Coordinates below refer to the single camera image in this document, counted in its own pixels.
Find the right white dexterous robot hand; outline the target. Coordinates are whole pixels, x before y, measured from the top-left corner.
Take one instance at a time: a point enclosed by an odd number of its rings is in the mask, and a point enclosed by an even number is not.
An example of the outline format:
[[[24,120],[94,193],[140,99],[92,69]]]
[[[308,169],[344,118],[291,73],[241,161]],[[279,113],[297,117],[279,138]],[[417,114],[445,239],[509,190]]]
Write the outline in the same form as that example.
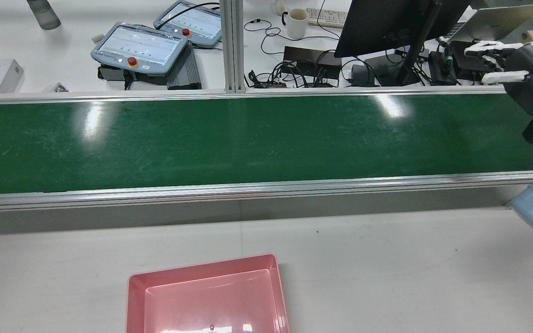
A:
[[[465,56],[500,68],[485,74],[482,84],[502,84],[509,97],[533,116],[533,42],[480,41],[465,48]]]

